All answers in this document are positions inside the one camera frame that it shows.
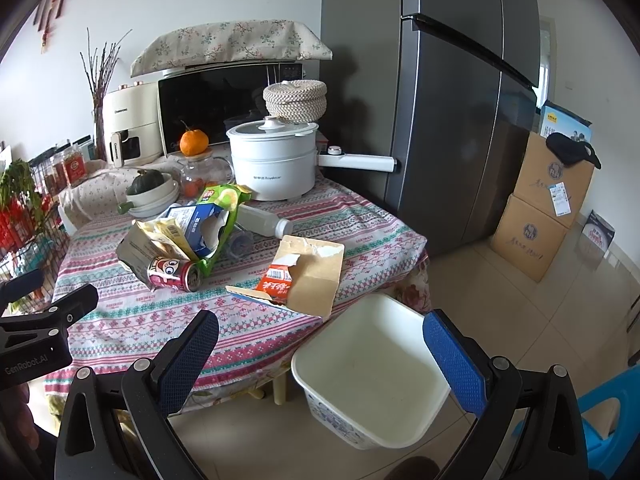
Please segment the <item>white plastic bin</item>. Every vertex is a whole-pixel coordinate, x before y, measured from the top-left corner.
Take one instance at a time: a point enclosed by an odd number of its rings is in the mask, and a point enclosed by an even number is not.
[[[422,320],[384,294],[368,294],[303,344],[291,370],[312,415],[358,449],[420,440],[450,391]]]

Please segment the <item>refrigerator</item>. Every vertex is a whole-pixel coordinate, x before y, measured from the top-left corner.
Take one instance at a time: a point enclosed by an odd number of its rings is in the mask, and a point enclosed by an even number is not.
[[[536,113],[537,0],[322,0],[320,121],[393,174],[328,176],[425,235],[431,256],[492,234]]]

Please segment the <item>white bottle cap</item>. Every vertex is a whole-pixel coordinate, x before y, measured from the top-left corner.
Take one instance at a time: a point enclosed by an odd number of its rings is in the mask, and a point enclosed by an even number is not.
[[[276,238],[282,240],[284,235],[290,235],[293,232],[293,222],[291,220],[287,220],[286,218],[281,218],[276,224],[275,231]]]

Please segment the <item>green squash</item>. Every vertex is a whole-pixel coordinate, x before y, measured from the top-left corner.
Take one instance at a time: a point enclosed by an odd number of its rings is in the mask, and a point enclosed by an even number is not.
[[[164,176],[158,170],[138,170],[139,175],[127,188],[127,194],[139,195],[164,184]]]

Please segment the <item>striped tablecloth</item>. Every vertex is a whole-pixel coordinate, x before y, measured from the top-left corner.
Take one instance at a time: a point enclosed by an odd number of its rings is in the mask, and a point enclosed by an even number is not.
[[[426,239],[360,195],[319,176],[316,186],[298,200],[251,205],[292,220],[297,236],[345,245],[332,316],[364,294],[389,286],[416,310],[430,308]],[[302,340],[321,325],[317,317],[226,293],[225,285],[257,285],[274,257],[276,238],[255,235],[250,256],[239,263],[221,259],[197,292],[149,292],[119,264],[114,252],[130,224],[127,216],[93,220],[74,235],[62,263],[54,298],[93,283],[99,301],[68,330],[72,364],[45,379],[54,412],[79,367],[113,372],[125,370],[135,359],[152,358],[202,308],[218,316],[220,339],[183,411],[220,402],[277,376],[289,366]]]

